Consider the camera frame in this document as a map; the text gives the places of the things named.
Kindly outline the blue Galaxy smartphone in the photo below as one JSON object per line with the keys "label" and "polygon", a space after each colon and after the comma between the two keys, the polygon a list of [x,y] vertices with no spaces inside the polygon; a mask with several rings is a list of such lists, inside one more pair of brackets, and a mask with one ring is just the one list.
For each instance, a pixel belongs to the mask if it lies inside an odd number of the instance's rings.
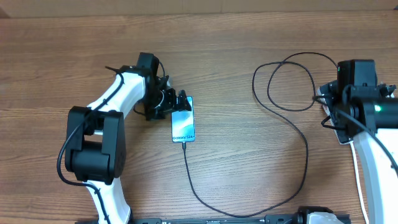
{"label": "blue Galaxy smartphone", "polygon": [[188,96],[187,100],[192,108],[191,111],[176,111],[171,114],[172,142],[174,143],[195,141],[193,97]]}

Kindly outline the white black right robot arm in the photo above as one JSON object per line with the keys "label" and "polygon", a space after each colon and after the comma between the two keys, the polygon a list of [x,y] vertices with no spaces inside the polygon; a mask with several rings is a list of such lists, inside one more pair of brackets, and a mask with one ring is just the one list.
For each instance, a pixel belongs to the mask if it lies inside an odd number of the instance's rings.
{"label": "white black right robot arm", "polygon": [[321,86],[322,104],[340,144],[358,153],[369,223],[397,223],[397,97],[379,83],[373,60],[337,64],[335,81]]}

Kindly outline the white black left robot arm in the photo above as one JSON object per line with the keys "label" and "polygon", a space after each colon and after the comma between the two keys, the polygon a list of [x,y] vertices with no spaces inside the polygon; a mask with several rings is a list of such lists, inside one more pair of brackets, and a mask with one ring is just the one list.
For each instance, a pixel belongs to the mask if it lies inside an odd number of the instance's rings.
{"label": "white black left robot arm", "polygon": [[168,75],[158,76],[164,66],[150,53],[140,53],[135,65],[114,68],[113,84],[88,106],[68,112],[66,140],[57,158],[62,182],[89,190],[98,212],[96,223],[133,223],[121,174],[127,153],[125,122],[136,105],[148,121],[171,117],[172,142],[193,142],[193,98],[175,91]]}

